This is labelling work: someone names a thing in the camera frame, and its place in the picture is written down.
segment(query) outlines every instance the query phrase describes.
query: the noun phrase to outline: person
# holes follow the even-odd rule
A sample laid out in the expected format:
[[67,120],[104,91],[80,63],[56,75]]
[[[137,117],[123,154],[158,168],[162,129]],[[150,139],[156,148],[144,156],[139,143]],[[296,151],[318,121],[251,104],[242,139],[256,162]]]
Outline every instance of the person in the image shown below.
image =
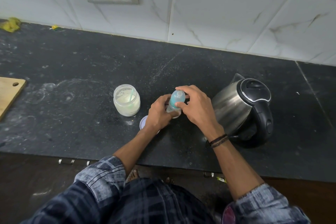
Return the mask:
[[[223,222],[310,223],[227,140],[206,94],[194,85],[176,89],[188,94],[189,101],[176,106],[207,137],[233,197]],[[169,98],[170,94],[160,96],[151,105],[145,127],[133,140],[78,173],[68,189],[23,223],[214,223],[201,201],[182,187],[149,178],[125,182],[148,143],[178,115],[165,111]]]

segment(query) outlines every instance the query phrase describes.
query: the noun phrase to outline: wall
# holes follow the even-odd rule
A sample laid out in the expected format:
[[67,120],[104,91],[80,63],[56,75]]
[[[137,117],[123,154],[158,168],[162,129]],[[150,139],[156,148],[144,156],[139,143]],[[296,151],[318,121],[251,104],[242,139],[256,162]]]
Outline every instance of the wall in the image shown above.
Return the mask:
[[0,18],[336,65],[336,0],[0,0]]

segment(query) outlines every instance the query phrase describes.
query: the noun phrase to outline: hand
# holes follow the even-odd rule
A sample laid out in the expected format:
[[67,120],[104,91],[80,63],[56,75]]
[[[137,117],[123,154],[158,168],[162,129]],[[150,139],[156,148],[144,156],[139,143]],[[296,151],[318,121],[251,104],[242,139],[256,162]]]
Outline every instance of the hand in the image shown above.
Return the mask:
[[194,123],[211,142],[217,137],[224,135],[223,127],[217,122],[211,100],[195,85],[176,87],[183,90],[190,97],[187,104],[177,102],[175,105],[182,109],[188,119]]
[[178,116],[178,112],[166,112],[165,105],[168,104],[171,94],[160,96],[148,111],[148,117],[144,128],[159,131],[168,125],[173,117]]

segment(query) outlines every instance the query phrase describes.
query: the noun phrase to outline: bracelet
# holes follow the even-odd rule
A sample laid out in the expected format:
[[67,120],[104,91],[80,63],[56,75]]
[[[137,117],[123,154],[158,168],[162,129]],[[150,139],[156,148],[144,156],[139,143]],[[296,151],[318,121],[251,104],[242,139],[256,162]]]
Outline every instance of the bracelet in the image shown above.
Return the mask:
[[227,134],[224,134],[224,135],[222,135],[222,136],[220,136],[220,137],[217,137],[215,140],[212,140],[211,142],[210,142],[210,146],[212,146],[212,145],[214,145],[215,143],[218,143],[220,140],[222,140],[224,137],[226,137],[227,136]]
[[214,144],[210,144],[210,146],[211,146],[211,148],[215,148],[215,147],[221,145],[222,143],[225,143],[228,139],[229,139],[229,137],[227,135],[225,135],[225,137],[222,137],[219,142],[216,142]]

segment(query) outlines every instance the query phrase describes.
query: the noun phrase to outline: electric kettle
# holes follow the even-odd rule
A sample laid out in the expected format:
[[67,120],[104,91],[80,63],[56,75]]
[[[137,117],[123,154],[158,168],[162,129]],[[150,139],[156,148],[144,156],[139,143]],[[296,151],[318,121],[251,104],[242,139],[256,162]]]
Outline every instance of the electric kettle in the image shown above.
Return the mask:
[[230,140],[243,148],[263,145],[273,131],[271,92],[262,82],[235,74],[211,100],[216,119]]

